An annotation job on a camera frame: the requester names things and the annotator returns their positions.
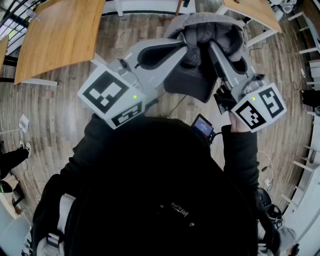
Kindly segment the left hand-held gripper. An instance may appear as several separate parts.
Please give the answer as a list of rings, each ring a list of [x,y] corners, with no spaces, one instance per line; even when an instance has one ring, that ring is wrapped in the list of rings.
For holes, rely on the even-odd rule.
[[[78,97],[112,129],[145,112],[157,98],[157,88],[187,53],[178,39],[139,41],[123,57],[97,68],[78,91]]]

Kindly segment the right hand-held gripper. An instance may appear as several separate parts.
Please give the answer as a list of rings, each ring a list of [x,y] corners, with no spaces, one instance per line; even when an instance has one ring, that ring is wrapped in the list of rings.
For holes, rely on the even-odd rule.
[[[274,123],[287,112],[275,85],[257,73],[250,57],[239,51],[239,61],[231,61],[214,41],[209,42],[209,56],[221,86],[214,94],[220,113],[232,112],[252,133]]]

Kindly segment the grey garment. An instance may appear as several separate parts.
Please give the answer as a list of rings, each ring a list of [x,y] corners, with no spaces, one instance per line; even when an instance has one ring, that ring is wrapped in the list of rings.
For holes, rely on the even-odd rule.
[[[216,81],[224,74],[216,58],[210,56],[214,42],[238,74],[247,71],[243,26],[234,18],[211,12],[184,14],[172,20],[164,36],[177,39],[183,35],[187,53],[164,80],[168,93],[185,94],[207,103]]]

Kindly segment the person's right forearm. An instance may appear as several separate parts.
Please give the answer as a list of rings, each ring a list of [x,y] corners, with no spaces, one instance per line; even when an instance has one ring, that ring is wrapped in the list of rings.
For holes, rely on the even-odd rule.
[[[230,125],[221,128],[224,173],[241,191],[254,192],[259,186],[258,137],[231,112]]]

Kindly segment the person's left forearm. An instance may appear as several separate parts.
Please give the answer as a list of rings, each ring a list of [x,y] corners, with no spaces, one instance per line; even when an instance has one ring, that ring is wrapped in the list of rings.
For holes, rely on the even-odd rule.
[[[84,129],[84,136],[73,148],[73,156],[69,158],[66,168],[73,172],[87,173],[107,165],[116,148],[122,148],[139,128],[142,127],[146,117],[138,117],[125,123],[123,126],[112,129],[107,123],[93,114]]]

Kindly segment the small black display device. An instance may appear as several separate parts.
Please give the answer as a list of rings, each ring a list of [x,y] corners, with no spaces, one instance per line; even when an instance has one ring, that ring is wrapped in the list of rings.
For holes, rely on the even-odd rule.
[[[198,114],[191,125],[208,143],[212,143],[215,132],[212,124],[202,115]]]

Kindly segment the black office chair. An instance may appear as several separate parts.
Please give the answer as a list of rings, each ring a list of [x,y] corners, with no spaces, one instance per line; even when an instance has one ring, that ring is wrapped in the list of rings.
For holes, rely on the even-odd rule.
[[[302,90],[302,103],[312,108],[320,107],[320,90]]]

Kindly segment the white ledge black stripes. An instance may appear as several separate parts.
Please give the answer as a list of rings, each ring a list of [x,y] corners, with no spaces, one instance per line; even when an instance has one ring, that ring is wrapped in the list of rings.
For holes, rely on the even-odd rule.
[[[106,0],[102,14],[124,13],[160,13],[175,14],[178,10],[179,0]]]

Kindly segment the wooden table white legs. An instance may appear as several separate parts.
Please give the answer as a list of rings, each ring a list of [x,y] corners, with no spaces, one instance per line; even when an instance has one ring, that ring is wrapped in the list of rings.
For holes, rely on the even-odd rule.
[[[221,0],[221,6],[216,11],[216,14],[224,15],[227,11],[232,11],[251,18],[269,28],[269,30],[266,30],[262,34],[249,40],[246,43],[247,47],[251,47],[272,35],[282,33],[276,15],[267,0],[240,0],[239,3],[235,0]]]

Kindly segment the white chair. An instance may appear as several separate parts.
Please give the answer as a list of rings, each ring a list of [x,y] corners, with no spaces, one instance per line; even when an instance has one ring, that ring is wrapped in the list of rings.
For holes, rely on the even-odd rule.
[[[297,19],[298,17],[302,16],[307,24],[306,27],[304,28],[301,28],[299,31],[300,32],[303,32],[305,30],[309,30],[310,33],[311,33],[311,36],[312,36],[312,39],[314,41],[314,44],[315,44],[315,47],[313,48],[308,48],[308,49],[305,49],[305,50],[301,50],[299,51],[299,54],[302,55],[302,54],[306,54],[306,53],[311,53],[311,52],[318,52],[320,54],[320,36],[317,32],[317,29],[315,28],[314,24],[312,23],[312,21],[305,15],[305,13],[302,11],[302,12],[299,12],[291,17],[289,17],[287,20],[288,21],[292,21],[294,19]]]

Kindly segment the large wooden table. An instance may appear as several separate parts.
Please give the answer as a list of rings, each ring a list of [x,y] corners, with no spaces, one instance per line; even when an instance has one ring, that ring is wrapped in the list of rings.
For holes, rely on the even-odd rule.
[[[106,0],[47,0],[40,4],[20,48],[14,83],[91,61]]]

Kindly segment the person's black sweatshirt torso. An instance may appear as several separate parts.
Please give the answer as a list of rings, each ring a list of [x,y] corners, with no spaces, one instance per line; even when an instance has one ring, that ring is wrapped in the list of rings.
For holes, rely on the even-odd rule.
[[[240,190],[206,140],[178,119],[146,117],[106,165],[65,167],[32,219],[34,256],[278,256],[259,194]]]

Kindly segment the white curved counter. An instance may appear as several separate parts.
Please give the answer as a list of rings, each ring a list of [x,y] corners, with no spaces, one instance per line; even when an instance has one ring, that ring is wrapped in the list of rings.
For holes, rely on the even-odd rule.
[[[313,117],[312,136],[307,157],[303,163],[293,163],[303,173],[292,198],[282,194],[289,203],[284,211],[284,225],[296,233],[299,244],[298,256],[314,256],[320,253],[320,116],[307,112]]]

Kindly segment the black shoe white laces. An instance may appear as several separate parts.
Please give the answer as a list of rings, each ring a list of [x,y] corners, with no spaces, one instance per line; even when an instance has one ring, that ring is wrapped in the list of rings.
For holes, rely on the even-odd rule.
[[[267,207],[267,214],[274,225],[274,227],[278,230],[280,227],[284,225],[284,217],[280,209],[277,205],[271,204]]]

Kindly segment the white small floor box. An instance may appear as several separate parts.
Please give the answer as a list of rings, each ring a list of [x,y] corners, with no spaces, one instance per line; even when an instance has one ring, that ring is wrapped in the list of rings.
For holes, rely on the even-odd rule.
[[[22,114],[22,116],[19,119],[18,125],[19,125],[20,130],[23,133],[28,132],[29,123],[30,123],[29,119],[24,114]]]

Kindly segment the black railing wooden handrail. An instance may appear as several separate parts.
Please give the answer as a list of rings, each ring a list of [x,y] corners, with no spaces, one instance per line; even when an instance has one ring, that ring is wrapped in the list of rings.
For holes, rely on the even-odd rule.
[[[15,29],[16,26],[27,28],[28,11],[36,8],[46,0],[0,0],[0,29]]]

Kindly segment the wooden table black legs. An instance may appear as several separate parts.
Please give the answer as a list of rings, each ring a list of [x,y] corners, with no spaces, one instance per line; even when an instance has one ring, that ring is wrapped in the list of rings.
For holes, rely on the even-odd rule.
[[[9,35],[5,35],[0,40],[0,82],[1,83],[14,83],[14,78],[9,77],[2,77],[2,69],[3,66],[11,66],[11,67],[17,67],[18,64],[18,58],[7,55],[7,48],[9,44]]]

